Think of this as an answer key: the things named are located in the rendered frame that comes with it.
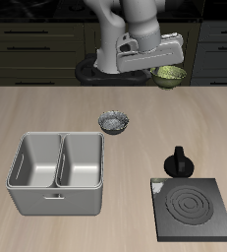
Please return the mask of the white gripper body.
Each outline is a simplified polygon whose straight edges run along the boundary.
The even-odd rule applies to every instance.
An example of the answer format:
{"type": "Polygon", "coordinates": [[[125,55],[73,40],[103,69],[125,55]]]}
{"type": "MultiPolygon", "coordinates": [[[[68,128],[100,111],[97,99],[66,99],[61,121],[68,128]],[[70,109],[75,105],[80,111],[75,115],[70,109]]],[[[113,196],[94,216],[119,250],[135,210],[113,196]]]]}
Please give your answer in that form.
{"type": "Polygon", "coordinates": [[[130,72],[147,68],[179,64],[184,61],[183,38],[174,32],[161,37],[160,43],[149,51],[140,51],[139,43],[128,33],[116,44],[116,64],[119,72],[130,72]]]}

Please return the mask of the green bowl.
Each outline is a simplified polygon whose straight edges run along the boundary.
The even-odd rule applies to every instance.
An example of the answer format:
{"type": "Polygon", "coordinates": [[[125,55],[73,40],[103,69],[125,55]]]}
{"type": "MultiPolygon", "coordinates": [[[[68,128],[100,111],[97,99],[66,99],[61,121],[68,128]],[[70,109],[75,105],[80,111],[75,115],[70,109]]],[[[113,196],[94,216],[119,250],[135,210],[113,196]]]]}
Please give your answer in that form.
{"type": "Polygon", "coordinates": [[[176,66],[161,66],[150,69],[152,80],[163,90],[178,87],[186,78],[187,72],[176,66]]]}

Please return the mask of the small grey fluted dish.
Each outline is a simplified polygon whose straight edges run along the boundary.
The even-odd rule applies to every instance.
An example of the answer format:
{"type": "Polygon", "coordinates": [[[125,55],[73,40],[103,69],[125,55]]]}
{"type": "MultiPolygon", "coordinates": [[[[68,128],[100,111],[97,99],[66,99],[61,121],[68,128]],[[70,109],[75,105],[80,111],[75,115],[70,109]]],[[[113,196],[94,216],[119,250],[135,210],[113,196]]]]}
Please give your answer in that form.
{"type": "Polygon", "coordinates": [[[103,112],[98,117],[101,130],[109,135],[118,135],[125,131],[129,124],[128,116],[117,110],[103,112]]]}

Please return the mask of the round black stove knob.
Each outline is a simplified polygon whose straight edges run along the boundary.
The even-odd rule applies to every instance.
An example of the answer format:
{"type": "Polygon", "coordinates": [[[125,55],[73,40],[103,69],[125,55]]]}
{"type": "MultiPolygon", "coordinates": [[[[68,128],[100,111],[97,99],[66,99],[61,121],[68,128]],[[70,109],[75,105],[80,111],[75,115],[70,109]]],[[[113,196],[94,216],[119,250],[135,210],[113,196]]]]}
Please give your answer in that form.
{"type": "Polygon", "coordinates": [[[194,169],[193,162],[185,156],[181,146],[176,146],[174,154],[164,161],[164,170],[171,177],[190,177],[194,169]]]}

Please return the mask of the dark kitchen cupboards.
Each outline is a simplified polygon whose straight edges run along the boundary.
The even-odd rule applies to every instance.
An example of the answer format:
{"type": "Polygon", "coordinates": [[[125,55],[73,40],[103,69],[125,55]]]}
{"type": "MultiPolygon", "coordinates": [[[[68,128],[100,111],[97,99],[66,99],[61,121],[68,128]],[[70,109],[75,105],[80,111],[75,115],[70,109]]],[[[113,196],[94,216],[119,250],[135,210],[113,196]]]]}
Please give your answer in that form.
{"type": "MultiPolygon", "coordinates": [[[[210,22],[208,0],[156,15],[160,35],[183,38],[184,85],[227,86],[227,20],[210,22]]],[[[0,0],[0,86],[78,86],[76,66],[101,47],[100,23],[84,0],[0,0]]]]}

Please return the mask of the white two-bin basket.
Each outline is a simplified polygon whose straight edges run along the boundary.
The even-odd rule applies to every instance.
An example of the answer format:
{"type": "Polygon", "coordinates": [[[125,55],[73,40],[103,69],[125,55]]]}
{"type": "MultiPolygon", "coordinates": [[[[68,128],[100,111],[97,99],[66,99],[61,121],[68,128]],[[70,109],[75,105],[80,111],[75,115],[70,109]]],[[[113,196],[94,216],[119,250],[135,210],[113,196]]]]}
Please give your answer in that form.
{"type": "Polygon", "coordinates": [[[6,188],[23,216],[96,216],[103,191],[100,132],[27,132],[6,188]]]}

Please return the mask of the dark grey stove plate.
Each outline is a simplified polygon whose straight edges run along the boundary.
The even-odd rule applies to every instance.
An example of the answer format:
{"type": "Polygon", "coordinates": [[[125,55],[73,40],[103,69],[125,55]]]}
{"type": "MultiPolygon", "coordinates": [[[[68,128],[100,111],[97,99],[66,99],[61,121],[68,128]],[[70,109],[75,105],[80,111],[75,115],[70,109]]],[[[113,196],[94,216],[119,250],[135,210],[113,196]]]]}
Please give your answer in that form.
{"type": "Polygon", "coordinates": [[[158,242],[227,242],[227,212],[214,178],[151,178],[158,242]]]}

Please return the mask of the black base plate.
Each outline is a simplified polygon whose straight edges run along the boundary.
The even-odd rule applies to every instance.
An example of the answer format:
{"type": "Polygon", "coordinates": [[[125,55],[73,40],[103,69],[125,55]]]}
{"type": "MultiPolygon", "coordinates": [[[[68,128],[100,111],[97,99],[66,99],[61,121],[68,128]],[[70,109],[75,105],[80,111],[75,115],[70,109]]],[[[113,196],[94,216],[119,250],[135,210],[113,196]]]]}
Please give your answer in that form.
{"type": "Polygon", "coordinates": [[[84,87],[142,87],[151,78],[147,70],[120,74],[106,74],[93,66],[97,55],[89,53],[75,70],[76,78],[84,87]]]}

